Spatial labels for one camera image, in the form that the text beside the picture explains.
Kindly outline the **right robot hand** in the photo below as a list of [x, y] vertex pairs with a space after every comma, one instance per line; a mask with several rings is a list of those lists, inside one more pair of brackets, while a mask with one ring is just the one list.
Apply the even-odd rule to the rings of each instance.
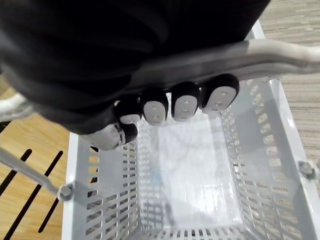
[[0, 68], [25, 105], [113, 150], [138, 134], [115, 106], [145, 61], [245, 39], [266, 0], [3, 0]]

